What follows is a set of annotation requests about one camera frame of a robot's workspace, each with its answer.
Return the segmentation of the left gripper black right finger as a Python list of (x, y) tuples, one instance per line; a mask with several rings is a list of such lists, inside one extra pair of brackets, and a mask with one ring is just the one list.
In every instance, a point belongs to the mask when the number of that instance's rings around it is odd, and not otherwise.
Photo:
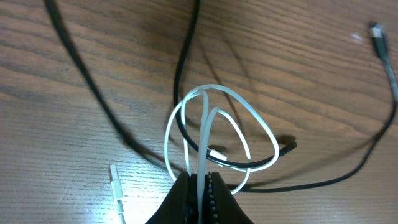
[(202, 223), (253, 224), (218, 172), (210, 172), (205, 177)]

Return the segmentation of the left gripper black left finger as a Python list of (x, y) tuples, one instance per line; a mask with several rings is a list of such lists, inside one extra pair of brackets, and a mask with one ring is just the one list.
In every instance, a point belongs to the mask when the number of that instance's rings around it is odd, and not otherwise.
[(197, 175), (182, 172), (146, 224), (197, 224)]

